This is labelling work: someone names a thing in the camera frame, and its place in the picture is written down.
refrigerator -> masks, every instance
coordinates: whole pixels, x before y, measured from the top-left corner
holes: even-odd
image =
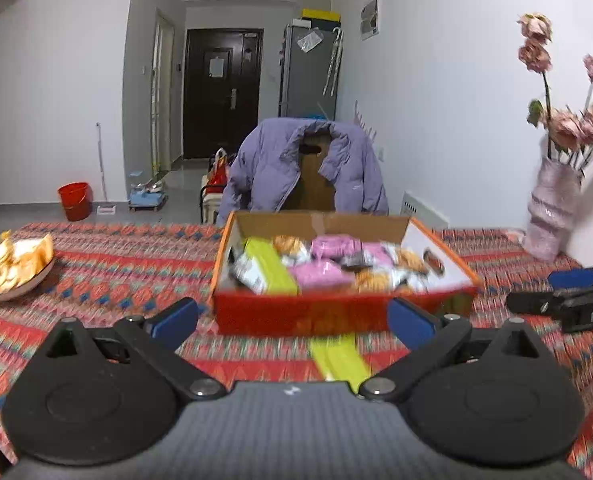
[[[333,73],[326,95],[323,88],[333,54],[335,32],[318,31],[323,41],[309,52],[304,52],[298,42],[310,33],[309,28],[288,25],[284,37],[284,55],[281,62],[279,117],[327,119],[336,115],[337,89],[330,96]]]

doorway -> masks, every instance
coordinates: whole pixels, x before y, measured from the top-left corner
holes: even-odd
[[[259,116],[263,30],[188,30],[183,158],[236,153]]]
[[[160,13],[156,15],[152,50],[152,101],[150,108],[152,178],[170,171],[170,92],[172,89],[172,56],[174,25]]]

radiator vent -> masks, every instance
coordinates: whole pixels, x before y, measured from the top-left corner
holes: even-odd
[[[403,205],[401,206],[402,216],[414,216],[424,225],[432,229],[445,229],[448,227],[448,220],[443,218],[435,210],[426,206],[420,200],[414,198],[410,193],[403,195]]]

patterned tablecloth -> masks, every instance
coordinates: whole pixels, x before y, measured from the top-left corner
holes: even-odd
[[[51,232],[58,255],[39,289],[0,306],[0,411],[5,396],[43,338],[62,317],[86,326],[109,326],[127,314],[150,316],[178,298],[204,300],[220,233],[211,226],[121,224],[30,224],[14,238]],[[555,269],[576,263],[560,256],[544,264],[526,254],[501,230],[446,230],[446,243],[483,278],[471,320],[499,326],[509,313],[509,290],[544,290]],[[587,411],[570,462],[593,479],[593,332],[564,335],[543,318],[529,320],[559,362],[568,368]],[[389,333],[357,336],[357,347],[373,370],[405,355]],[[231,386],[236,380],[319,380],[305,338],[243,338],[218,334],[202,318],[180,355]],[[13,458],[0,421],[0,446]]]

red bucket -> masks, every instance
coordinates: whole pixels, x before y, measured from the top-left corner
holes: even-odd
[[[70,222],[77,222],[92,212],[92,189],[86,182],[75,182],[58,190],[65,216]]]

